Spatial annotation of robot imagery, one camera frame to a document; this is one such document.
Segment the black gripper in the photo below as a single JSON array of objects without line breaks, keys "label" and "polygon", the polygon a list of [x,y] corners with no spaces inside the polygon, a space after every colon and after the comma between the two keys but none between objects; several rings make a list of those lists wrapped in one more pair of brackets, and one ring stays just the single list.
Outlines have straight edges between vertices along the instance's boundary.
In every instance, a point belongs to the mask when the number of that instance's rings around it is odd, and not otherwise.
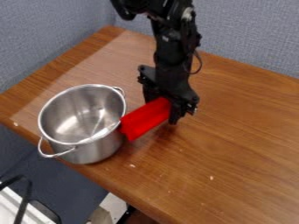
[{"label": "black gripper", "polygon": [[168,123],[175,125],[187,113],[195,113],[200,102],[200,97],[190,84],[192,61],[187,59],[176,65],[140,65],[138,71],[144,102],[164,97],[171,102]]}]

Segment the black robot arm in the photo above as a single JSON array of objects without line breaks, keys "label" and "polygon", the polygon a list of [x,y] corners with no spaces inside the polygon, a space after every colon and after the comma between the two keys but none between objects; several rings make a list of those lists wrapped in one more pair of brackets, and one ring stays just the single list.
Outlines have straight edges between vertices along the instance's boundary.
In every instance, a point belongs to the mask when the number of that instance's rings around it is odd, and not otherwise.
[{"label": "black robot arm", "polygon": [[200,57],[196,48],[202,45],[192,0],[110,1],[126,21],[139,14],[151,21],[156,43],[154,66],[138,68],[138,81],[147,102],[160,96],[171,102],[168,123],[176,124],[186,114],[195,112],[200,102],[190,84],[190,76],[196,73],[192,61]]}]

